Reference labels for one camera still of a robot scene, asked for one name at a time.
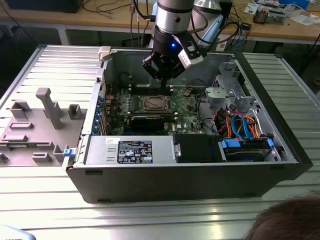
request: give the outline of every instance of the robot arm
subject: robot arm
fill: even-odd
[[[167,80],[204,60],[199,46],[187,31],[193,5],[194,0],[157,2],[153,48],[142,65],[154,79],[161,81],[161,88],[166,87]]]

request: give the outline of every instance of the warning label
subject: warning label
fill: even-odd
[[[151,141],[119,141],[119,164],[152,164]]]

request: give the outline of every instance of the black cable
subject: black cable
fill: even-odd
[[[134,4],[135,9],[136,9],[136,11],[138,12],[138,14],[139,14],[144,20],[147,20],[147,19],[148,19],[148,16],[145,16],[145,15],[143,15],[143,14],[140,12],[136,0],[133,0],[133,4]]]
[[[310,49],[308,55],[306,56],[305,60],[301,64],[301,67],[300,67],[299,72],[298,72],[299,76],[301,76],[305,72],[305,70],[308,68],[308,66],[313,62],[313,60],[316,58],[317,54],[320,52],[320,45],[319,45],[315,49],[315,51],[312,53],[312,50],[316,46],[319,38],[320,38],[320,33],[319,33],[317,39],[315,40],[312,48]]]
[[[140,48],[140,22],[139,22],[139,16],[136,16],[137,24],[138,24],[138,48]]]
[[[116,4],[116,3],[119,2],[119,1],[120,1],[120,0],[115,0],[114,2],[111,2],[111,3],[104,3],[104,4],[101,4],[101,5],[97,6],[97,7],[100,8],[100,7],[102,7],[102,6]]]
[[[34,44],[38,45],[37,41],[34,40],[34,38],[30,36],[30,34],[9,14],[9,12],[5,9],[1,0],[0,0],[0,5],[2,9],[5,11],[5,13],[9,16],[9,18],[11,18],[11,20],[14,21],[15,24],[17,24],[25,32],[25,34],[27,34],[27,36],[34,42]]]
[[[246,35],[245,35],[244,39],[242,39],[242,40],[239,41],[239,46],[238,46],[238,49],[243,46],[242,51],[244,51],[244,49],[245,49],[245,47],[246,47],[246,45],[247,45],[248,36],[249,36],[249,34],[250,34],[250,30],[249,30],[249,31],[245,30],[245,34],[246,34]],[[233,44],[233,41],[234,41],[234,39],[233,39],[232,42],[229,44],[229,46],[225,49],[225,51],[227,51],[229,48],[230,48],[230,51],[231,51],[232,48],[234,48],[234,47],[237,45],[237,43]]]
[[[146,30],[149,26],[149,21],[146,22],[146,25],[143,29],[143,33],[142,33],[142,37],[141,37],[141,47],[143,48],[144,47],[144,38],[145,38],[145,34],[146,34]]]
[[[140,48],[140,23],[138,20],[138,48]]]
[[[299,76],[301,76],[305,70],[309,67],[309,65],[316,59],[317,55],[320,53],[320,45],[316,48],[315,52],[304,61],[304,64],[300,67]]]
[[[240,26],[242,26],[243,22],[242,22],[241,17],[238,15],[237,9],[236,9],[233,5],[232,5],[232,8],[233,8],[233,10],[234,10],[235,13],[230,12],[230,14],[236,16],[236,19],[235,19],[234,17],[232,17],[232,16],[229,16],[228,19],[230,19],[230,20],[232,20],[232,21],[236,21],[236,22],[238,22],[238,23],[240,24]],[[247,31],[245,31],[245,32],[246,32],[246,37],[243,38],[242,40],[240,40],[238,44],[240,44],[242,41],[245,41],[245,45],[247,44],[248,34],[249,34],[249,33],[248,33]],[[229,48],[230,48],[230,51],[231,51],[232,48],[237,45],[237,43],[236,43],[235,45],[233,45],[235,39],[236,39],[236,36],[234,36],[232,42],[231,42],[230,44],[228,44],[228,47],[225,49],[225,51],[227,51]]]
[[[93,11],[93,10],[90,10],[88,8],[85,7],[85,4],[88,3],[89,1],[91,0],[86,0],[83,4],[82,4],[82,8],[88,12],[91,12],[91,13],[105,13],[105,12],[110,12],[110,11],[113,11],[113,10],[116,10],[116,9],[120,9],[120,8],[123,8],[123,7],[126,7],[126,6],[130,6],[130,4],[125,4],[125,5],[121,5],[121,6],[117,6],[115,8],[112,8],[112,9],[107,9],[107,10],[103,10],[103,11]]]
[[[319,38],[320,38],[320,33],[319,33],[318,37],[316,38],[314,44],[312,45],[312,47],[311,47],[311,49],[310,49],[310,51],[309,51],[309,54],[310,54],[310,53],[312,52],[312,50],[314,49],[314,47],[315,47],[315,45],[317,44]]]
[[[202,12],[200,12],[200,11],[199,11],[198,9],[196,9],[196,8],[193,8],[193,10],[194,10],[196,13],[198,13],[198,14],[204,19],[204,22],[205,22],[203,27],[199,27],[199,28],[197,28],[197,29],[195,29],[195,27],[193,27],[193,30],[190,31],[190,33],[196,34],[196,33],[198,33],[198,32],[201,32],[201,31],[205,30],[205,29],[208,27],[209,23],[208,23],[208,19],[205,17],[205,15],[202,14]],[[192,14],[192,13],[191,13],[191,18],[192,18],[191,21],[193,22],[192,26],[195,26],[194,17],[193,17],[193,14]]]
[[[145,5],[146,5],[146,14],[149,15],[149,3],[148,3],[148,0],[145,0]],[[143,33],[142,33],[142,37],[141,37],[141,47],[143,48],[144,47],[144,37],[145,37],[145,34],[146,34],[146,30],[149,26],[149,21],[146,22],[146,25],[143,29]]]
[[[203,98],[205,92],[206,92],[206,91],[203,91],[203,93],[201,94],[201,97],[200,97],[200,99],[199,99],[199,103],[198,103],[198,106],[197,106],[197,110],[196,110],[196,111],[197,111],[197,113],[198,113],[199,119],[200,119],[200,121],[202,122],[202,124],[203,124],[205,127],[207,127],[208,129],[210,129],[210,130],[212,131],[211,127],[209,127],[207,124],[205,124],[205,123],[203,122],[204,120],[202,120],[201,117],[200,117],[200,103],[201,103],[201,99]]]
[[[231,36],[227,37],[226,39],[216,42],[216,40],[218,39],[218,37],[219,37],[219,35],[221,34],[221,32],[222,32],[227,26],[229,26],[229,25],[231,25],[231,24],[235,24],[235,25],[237,26],[235,32],[234,32]],[[227,22],[226,24],[224,24],[224,25],[220,28],[220,30],[218,31],[218,33],[216,34],[216,36],[215,36],[215,38],[213,39],[213,41],[210,43],[209,47],[207,48],[207,51],[210,52],[210,50],[212,49],[212,47],[213,47],[214,44],[221,44],[221,43],[224,43],[224,42],[228,41],[229,39],[233,38],[233,37],[239,32],[239,28],[240,28],[240,25],[239,25],[239,23],[237,23],[236,21],[230,21],[230,22]]]
[[[134,20],[134,14],[131,13],[131,18],[130,18],[130,34],[131,34],[131,44],[132,44],[132,47],[134,47],[134,35],[132,33],[132,23],[133,23],[133,20]]]
[[[1,33],[7,38],[7,40],[9,40],[9,41],[15,37],[15,36],[9,37],[5,32],[2,31],[1,28],[0,28],[0,32],[1,32]],[[10,41],[10,46],[11,46],[13,49],[15,49],[17,55],[18,55],[22,60],[26,61],[26,60],[28,60],[28,59],[30,58],[31,53],[29,53],[29,52],[26,51],[25,49],[23,49],[23,48],[21,48],[21,47],[17,47],[16,44],[15,44],[15,46],[14,46],[11,41]],[[26,56],[26,57],[21,56],[21,55],[19,54],[18,50],[21,51],[21,52],[23,52],[23,53],[26,54],[27,56]]]
[[[207,84],[205,84],[205,82],[199,78],[192,78],[190,79],[187,83],[186,83],[186,87],[189,85],[189,83],[191,83],[193,80],[198,80],[199,82],[201,82],[203,84],[204,87],[207,87]]]

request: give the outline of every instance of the wooden workbench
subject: wooden workbench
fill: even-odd
[[[98,5],[111,2],[111,0],[96,0]],[[316,40],[320,29],[318,25],[304,26],[291,19],[286,19],[284,24],[266,23],[264,25],[253,23],[253,15],[244,13],[246,5],[250,0],[234,0],[234,6],[238,15],[243,22],[252,25],[249,40],[266,41],[266,42],[280,42],[280,43],[300,43],[313,44]],[[128,0],[119,0],[115,4],[105,6],[104,9],[112,9],[125,4]],[[31,10],[11,10],[8,9],[7,4],[4,4],[8,12],[16,19],[22,26],[54,28],[59,32],[62,44],[69,44],[66,30],[92,30],[92,31],[108,31],[108,32],[129,32],[130,31],[130,13],[129,6],[125,6],[112,11],[113,19],[100,15],[96,12],[89,12],[80,8],[78,13],[63,13],[63,12],[47,12],[47,11],[31,11]],[[95,10],[94,0],[86,4],[90,10]],[[149,13],[152,12],[152,4],[149,4]],[[139,8],[145,14],[146,5],[139,4]],[[320,11],[319,6],[310,5],[308,11]],[[0,25],[12,26],[15,23],[8,17],[8,15],[0,9]],[[140,18],[140,28],[144,28],[146,21]],[[137,32],[137,18],[133,18],[133,32]],[[235,31],[233,26],[227,27],[222,32],[222,38],[227,37]]]

